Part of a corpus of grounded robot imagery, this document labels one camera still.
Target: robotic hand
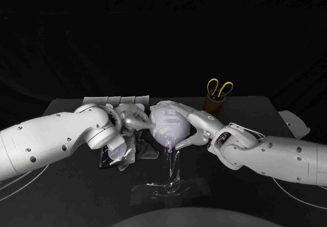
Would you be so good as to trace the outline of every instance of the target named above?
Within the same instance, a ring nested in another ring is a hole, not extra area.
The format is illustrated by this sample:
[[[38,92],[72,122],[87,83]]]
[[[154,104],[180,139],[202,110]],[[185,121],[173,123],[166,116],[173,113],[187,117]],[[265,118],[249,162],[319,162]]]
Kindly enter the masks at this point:
[[[81,106],[74,113],[35,118],[0,131],[0,181],[71,156],[87,143],[115,150],[125,142],[121,127],[156,127],[136,104],[115,109],[98,104]]]
[[[205,145],[212,139],[208,150],[231,169],[247,166],[258,174],[280,180],[327,186],[327,145],[274,136],[258,139],[247,132],[249,129],[234,123],[225,126],[205,111],[173,101],[163,103],[198,129],[196,134],[176,145],[177,150],[192,144]]]

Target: black backdrop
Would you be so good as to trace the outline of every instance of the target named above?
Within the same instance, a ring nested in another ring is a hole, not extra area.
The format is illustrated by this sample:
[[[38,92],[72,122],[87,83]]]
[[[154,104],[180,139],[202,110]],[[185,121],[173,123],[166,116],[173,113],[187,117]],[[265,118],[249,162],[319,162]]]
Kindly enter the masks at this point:
[[[267,96],[306,119],[324,106],[320,1],[10,4],[0,11],[2,128],[42,116],[55,98],[205,96],[213,77],[234,82],[232,96]]]

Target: table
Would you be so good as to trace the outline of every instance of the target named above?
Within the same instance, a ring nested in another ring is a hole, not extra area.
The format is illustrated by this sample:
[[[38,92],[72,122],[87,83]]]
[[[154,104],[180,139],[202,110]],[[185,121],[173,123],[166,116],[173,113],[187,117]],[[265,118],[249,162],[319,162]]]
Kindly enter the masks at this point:
[[[162,100],[202,109],[205,97],[151,98],[150,105]],[[82,99],[55,99],[43,115],[74,112],[81,103]],[[265,136],[294,138],[270,99],[264,96],[228,97],[218,119],[223,124],[234,122]],[[144,130],[143,138],[163,153],[163,147],[149,130]],[[140,159],[123,172],[118,168],[100,170],[100,150],[91,150],[84,144],[74,155],[53,163],[36,181],[0,202],[2,226],[110,226],[140,213],[160,209],[149,204],[144,207],[130,207],[131,186],[162,178],[160,157],[156,160]],[[12,192],[41,171],[42,169],[35,170],[35,175],[30,174],[30,177],[15,184]],[[180,178],[196,177],[206,179],[212,196],[185,201],[186,207],[234,210],[283,226],[319,226],[320,222],[324,223],[324,210],[297,202],[278,188],[272,178],[257,174],[248,167],[231,170],[208,152],[206,146],[190,146],[180,151]],[[284,185],[301,187],[303,198],[313,193],[321,199],[327,195],[317,186],[294,183]]]

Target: yellow scissor handle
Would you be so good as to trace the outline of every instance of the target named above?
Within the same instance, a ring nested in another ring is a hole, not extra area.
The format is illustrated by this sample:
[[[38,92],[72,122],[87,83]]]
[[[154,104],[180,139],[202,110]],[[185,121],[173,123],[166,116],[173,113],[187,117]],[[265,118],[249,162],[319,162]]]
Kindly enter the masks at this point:
[[[213,80],[216,81],[216,88],[218,88],[218,79],[212,78],[212,79],[209,80],[209,82],[208,82],[208,86],[206,86],[208,93],[210,93],[210,91],[209,91],[209,84],[210,84],[210,82],[212,82]]]
[[[219,93],[218,93],[218,97],[221,97],[222,90],[223,90],[223,88],[225,88],[225,86],[226,86],[228,84],[232,85],[232,88],[231,88],[229,92],[232,91],[232,89],[234,89],[234,83],[232,83],[232,82],[226,82],[226,83],[223,84],[223,86],[222,86],[222,89],[221,89]]]

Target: brown cup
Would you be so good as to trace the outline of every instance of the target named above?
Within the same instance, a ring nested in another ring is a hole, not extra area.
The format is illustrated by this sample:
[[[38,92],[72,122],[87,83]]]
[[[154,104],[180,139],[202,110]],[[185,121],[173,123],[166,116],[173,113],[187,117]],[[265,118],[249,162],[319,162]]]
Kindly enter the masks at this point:
[[[221,109],[223,107],[223,103],[226,100],[226,96],[218,97],[216,100],[212,99],[210,94],[206,94],[203,111],[208,112],[213,117],[218,116]]]

